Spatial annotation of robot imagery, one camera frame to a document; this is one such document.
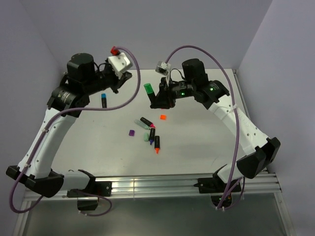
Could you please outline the black blue tip highlighter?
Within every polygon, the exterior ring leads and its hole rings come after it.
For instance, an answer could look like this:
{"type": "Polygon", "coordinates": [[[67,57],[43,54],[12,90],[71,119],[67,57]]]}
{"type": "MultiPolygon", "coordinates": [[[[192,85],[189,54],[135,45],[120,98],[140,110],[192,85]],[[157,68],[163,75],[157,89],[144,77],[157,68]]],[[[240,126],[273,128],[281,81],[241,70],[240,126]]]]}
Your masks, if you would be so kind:
{"type": "Polygon", "coordinates": [[[107,98],[106,97],[101,98],[101,104],[102,104],[102,108],[107,108],[107,98]]]}

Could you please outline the black green tip highlighter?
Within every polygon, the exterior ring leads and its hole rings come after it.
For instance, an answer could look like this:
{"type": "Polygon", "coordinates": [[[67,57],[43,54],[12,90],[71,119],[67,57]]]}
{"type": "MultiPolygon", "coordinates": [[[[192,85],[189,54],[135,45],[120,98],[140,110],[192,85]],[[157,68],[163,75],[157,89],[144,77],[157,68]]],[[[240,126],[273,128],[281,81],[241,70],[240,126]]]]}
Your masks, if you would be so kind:
{"type": "Polygon", "coordinates": [[[148,98],[149,98],[149,100],[150,100],[151,105],[153,105],[154,102],[156,101],[156,95],[155,95],[155,93],[154,93],[154,92],[148,93],[147,96],[148,96],[148,98]]]}

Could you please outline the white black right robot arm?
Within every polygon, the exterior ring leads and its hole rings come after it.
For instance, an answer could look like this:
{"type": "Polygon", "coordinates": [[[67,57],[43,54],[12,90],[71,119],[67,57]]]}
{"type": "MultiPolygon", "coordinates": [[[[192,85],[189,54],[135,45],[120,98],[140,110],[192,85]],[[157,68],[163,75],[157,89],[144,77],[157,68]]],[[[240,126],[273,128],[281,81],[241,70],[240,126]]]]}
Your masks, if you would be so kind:
{"type": "Polygon", "coordinates": [[[171,65],[160,61],[156,72],[163,75],[157,94],[149,96],[152,109],[170,109],[180,98],[193,97],[208,111],[219,118],[238,140],[244,157],[221,167],[215,173],[213,186],[225,191],[230,181],[246,177],[253,179],[271,164],[280,148],[280,141],[270,138],[232,103],[231,92],[217,80],[211,81],[199,59],[188,59],[182,63],[183,80],[171,79],[171,65]]]}

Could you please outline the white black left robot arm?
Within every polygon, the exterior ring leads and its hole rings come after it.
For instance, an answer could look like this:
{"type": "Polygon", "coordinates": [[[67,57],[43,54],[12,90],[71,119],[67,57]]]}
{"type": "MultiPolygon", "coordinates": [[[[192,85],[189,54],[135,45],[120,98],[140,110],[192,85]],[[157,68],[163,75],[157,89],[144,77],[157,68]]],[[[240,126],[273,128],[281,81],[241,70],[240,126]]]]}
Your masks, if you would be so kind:
{"type": "Polygon", "coordinates": [[[110,88],[114,93],[132,77],[132,62],[124,52],[112,53],[100,70],[92,55],[78,53],[67,63],[67,72],[53,90],[47,110],[31,148],[18,165],[9,166],[6,175],[31,191],[51,198],[59,191],[78,189],[84,196],[96,190],[95,176],[84,171],[57,173],[52,170],[55,155],[68,130],[79,118],[80,108],[89,96],[110,88]]]}

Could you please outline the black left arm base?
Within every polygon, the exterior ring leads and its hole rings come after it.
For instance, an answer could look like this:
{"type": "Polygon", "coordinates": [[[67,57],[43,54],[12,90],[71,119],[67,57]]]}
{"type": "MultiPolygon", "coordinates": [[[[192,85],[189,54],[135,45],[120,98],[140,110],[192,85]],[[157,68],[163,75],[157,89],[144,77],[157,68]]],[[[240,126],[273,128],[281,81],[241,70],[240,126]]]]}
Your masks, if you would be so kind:
{"type": "Polygon", "coordinates": [[[83,197],[96,197],[96,200],[77,200],[77,209],[80,212],[91,215],[89,211],[94,211],[98,207],[100,199],[109,203],[109,208],[103,214],[108,213],[112,208],[112,202],[107,198],[111,196],[112,182],[111,181],[96,181],[91,187],[84,190],[70,190],[66,196],[68,198],[83,198],[83,197]]]}

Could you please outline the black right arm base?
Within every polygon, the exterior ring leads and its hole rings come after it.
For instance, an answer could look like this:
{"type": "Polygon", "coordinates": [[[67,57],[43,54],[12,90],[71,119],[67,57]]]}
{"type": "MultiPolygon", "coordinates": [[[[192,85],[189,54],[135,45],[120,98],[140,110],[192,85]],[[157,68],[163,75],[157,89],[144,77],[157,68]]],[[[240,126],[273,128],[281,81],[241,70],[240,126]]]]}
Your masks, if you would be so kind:
{"type": "MultiPolygon", "coordinates": [[[[223,193],[226,187],[226,184],[221,181],[219,177],[205,177],[198,178],[197,183],[193,185],[198,188],[200,194],[217,194],[223,193]]],[[[238,183],[232,189],[232,191],[227,195],[222,203],[222,207],[229,207],[232,204],[232,193],[241,192],[241,184],[238,183]]]]}

